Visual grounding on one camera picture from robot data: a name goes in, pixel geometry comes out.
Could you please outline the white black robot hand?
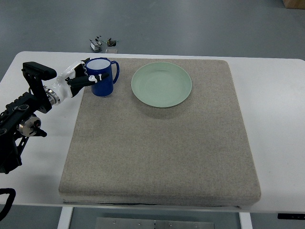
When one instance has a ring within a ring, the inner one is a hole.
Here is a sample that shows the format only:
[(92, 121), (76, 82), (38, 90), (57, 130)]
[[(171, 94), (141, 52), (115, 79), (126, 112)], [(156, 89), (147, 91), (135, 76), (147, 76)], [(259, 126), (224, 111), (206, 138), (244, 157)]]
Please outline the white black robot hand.
[(44, 91), (51, 105), (59, 105), (66, 98), (73, 98), (82, 88), (93, 85), (93, 82), (89, 80), (85, 67), (89, 60), (87, 58), (75, 62), (56, 77), (54, 84), (44, 86)]

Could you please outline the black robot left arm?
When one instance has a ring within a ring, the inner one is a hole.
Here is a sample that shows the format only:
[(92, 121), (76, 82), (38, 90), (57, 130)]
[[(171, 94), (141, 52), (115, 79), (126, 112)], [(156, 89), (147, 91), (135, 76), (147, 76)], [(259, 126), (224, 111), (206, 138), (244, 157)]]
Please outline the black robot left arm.
[(21, 71), (30, 92), (7, 104), (0, 114), (0, 171), (5, 174), (22, 165), (21, 154), (29, 137), (47, 136), (34, 113), (45, 114), (51, 110), (52, 104), (42, 82), (57, 76), (54, 69), (36, 62), (23, 63)]

